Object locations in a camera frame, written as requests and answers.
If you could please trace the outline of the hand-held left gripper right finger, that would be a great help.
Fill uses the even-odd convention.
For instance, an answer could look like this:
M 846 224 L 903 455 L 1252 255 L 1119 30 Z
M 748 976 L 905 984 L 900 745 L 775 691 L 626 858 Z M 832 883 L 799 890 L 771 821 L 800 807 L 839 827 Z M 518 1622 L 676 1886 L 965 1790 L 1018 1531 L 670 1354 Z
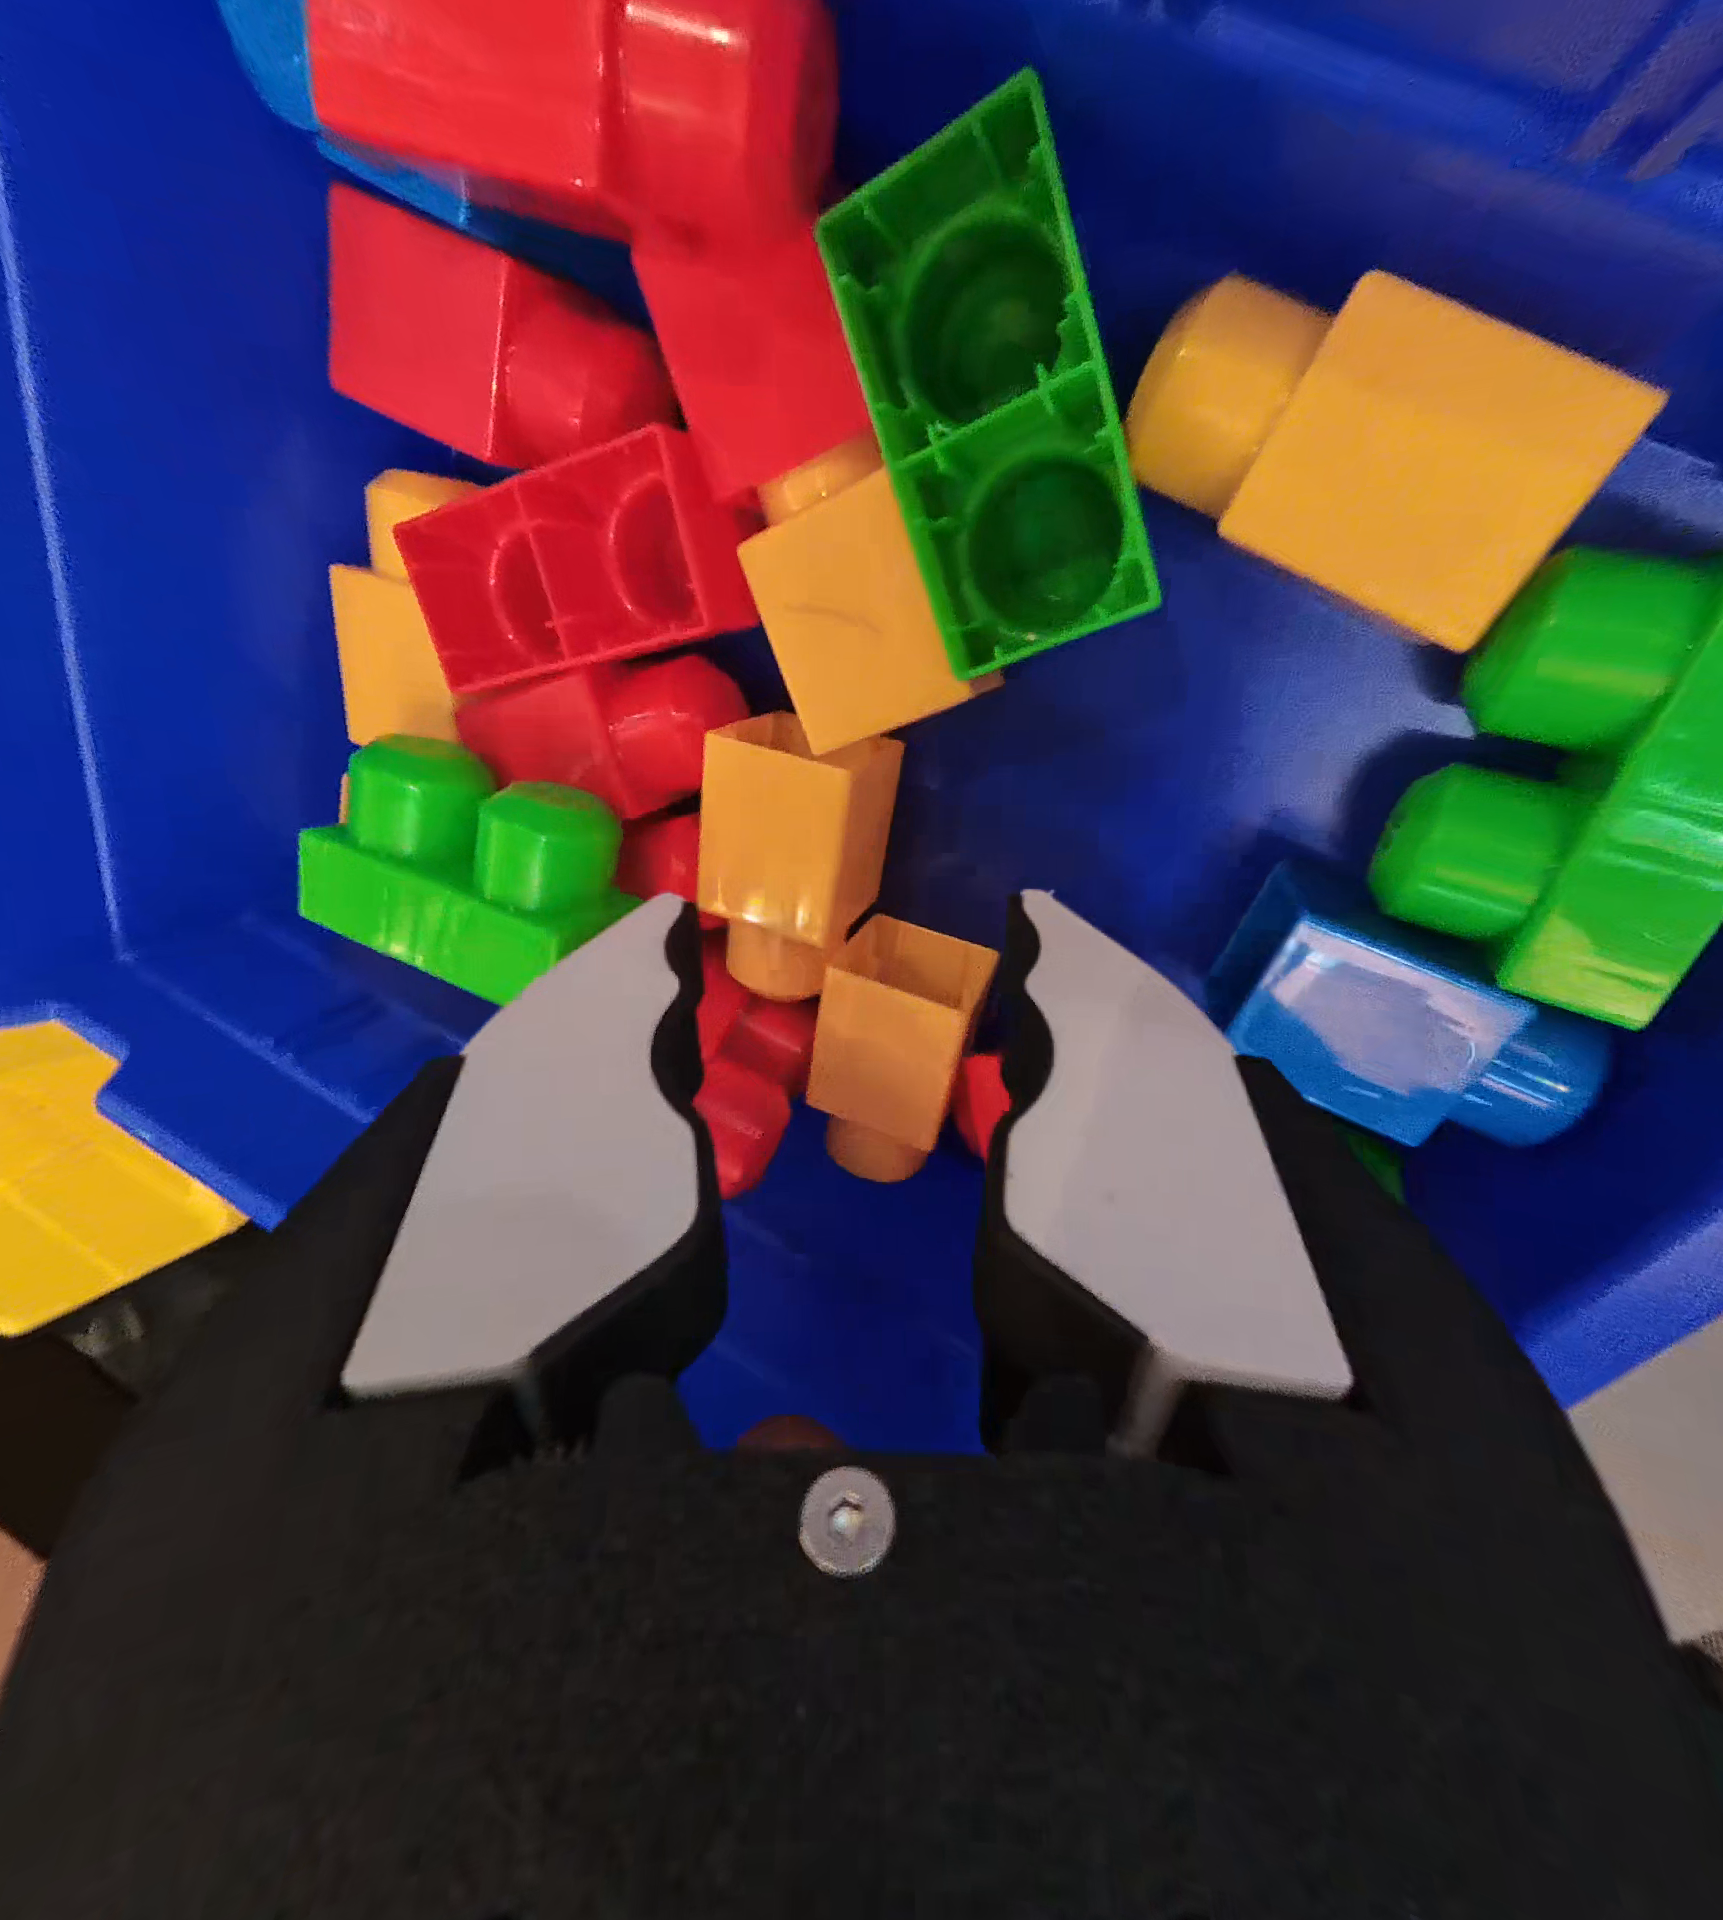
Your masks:
M 1008 902 L 996 997 L 980 1408 L 1054 1379 L 1098 1412 L 1204 1384 L 1342 1403 L 1355 1370 L 1225 1032 L 1049 890 Z

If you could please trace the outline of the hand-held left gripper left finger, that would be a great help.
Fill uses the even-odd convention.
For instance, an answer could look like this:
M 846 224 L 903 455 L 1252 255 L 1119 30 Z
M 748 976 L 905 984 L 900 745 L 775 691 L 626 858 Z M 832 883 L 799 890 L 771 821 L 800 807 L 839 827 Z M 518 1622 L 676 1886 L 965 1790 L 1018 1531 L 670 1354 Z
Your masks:
M 345 1357 L 351 1400 L 679 1379 L 725 1316 L 697 907 L 663 893 L 522 990 L 454 1092 Z

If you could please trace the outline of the blue storage bin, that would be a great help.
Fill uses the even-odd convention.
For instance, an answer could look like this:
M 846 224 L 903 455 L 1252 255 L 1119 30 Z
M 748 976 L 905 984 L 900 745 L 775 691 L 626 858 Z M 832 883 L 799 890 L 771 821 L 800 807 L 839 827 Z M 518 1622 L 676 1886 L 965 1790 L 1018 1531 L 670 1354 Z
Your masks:
M 1723 310 L 1723 5 L 1325 5 L 1315 55 L 1347 108 L 1404 68 L 1433 139 L 1532 130 L 1569 194 L 1674 232 L 1693 330 Z M 0 5 L 0 1028 L 58 1020 L 112 1053 L 110 1116 L 263 1226 L 427 1063 L 635 907 L 697 902 L 705 732 L 787 711 L 729 587 L 803 516 L 732 518 L 686 427 L 595 452 L 595 587 L 698 576 L 649 648 L 544 678 L 513 722 L 461 726 L 409 525 L 509 478 L 345 398 L 330 364 L 330 201 L 355 182 L 250 87 L 218 5 Z M 999 948 L 1049 890 L 1176 988 L 1207 978 L 1085 899 L 968 855 L 923 864 L 948 719 L 905 743 L 873 915 Z M 1685 1039 L 1601 1132 L 1545 1150 L 1438 1135 L 1404 1193 L 1576 1403 L 1723 1316 L 1723 1059 Z M 826 1118 L 784 1126 L 725 1207 L 726 1324 L 683 1381 L 705 1440 L 814 1416 L 871 1452 L 980 1450 L 970 1253 L 987 1164 L 942 1135 L 868 1184 Z

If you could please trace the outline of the pile of colourful blocks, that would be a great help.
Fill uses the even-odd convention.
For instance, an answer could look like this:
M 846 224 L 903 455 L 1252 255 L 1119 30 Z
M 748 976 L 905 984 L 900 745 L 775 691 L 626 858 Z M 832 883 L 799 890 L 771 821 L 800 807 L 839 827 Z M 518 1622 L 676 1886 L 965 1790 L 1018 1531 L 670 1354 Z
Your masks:
M 1694 239 L 1345 87 L 1325 5 L 222 5 L 330 201 L 334 387 L 461 726 L 649 648 L 577 472 L 686 427 L 808 737 L 1207 978 L 1368 1135 L 1545 1150 L 1723 978 L 1723 310 Z M 1690 990 L 1723 1059 L 1723 988 Z

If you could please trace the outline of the yellow storage bin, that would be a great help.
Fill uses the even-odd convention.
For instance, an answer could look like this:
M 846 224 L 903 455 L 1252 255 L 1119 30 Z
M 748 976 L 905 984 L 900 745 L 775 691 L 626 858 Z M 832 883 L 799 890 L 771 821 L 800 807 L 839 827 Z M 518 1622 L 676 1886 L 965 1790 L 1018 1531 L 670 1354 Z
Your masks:
M 0 1336 L 79 1313 L 246 1222 L 99 1111 L 115 1068 L 58 1020 L 0 1029 Z

